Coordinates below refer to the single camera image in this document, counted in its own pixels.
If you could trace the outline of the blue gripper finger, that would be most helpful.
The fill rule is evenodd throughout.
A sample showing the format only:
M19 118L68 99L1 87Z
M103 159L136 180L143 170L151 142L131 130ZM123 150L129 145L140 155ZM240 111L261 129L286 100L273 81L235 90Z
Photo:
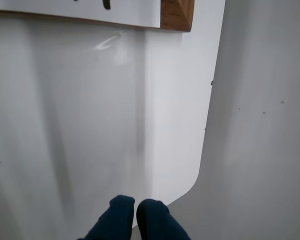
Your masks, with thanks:
M188 240L190 237L163 202L145 199L137 207L137 225L143 240Z
M132 236L135 199L118 195L84 237L85 240L129 240Z

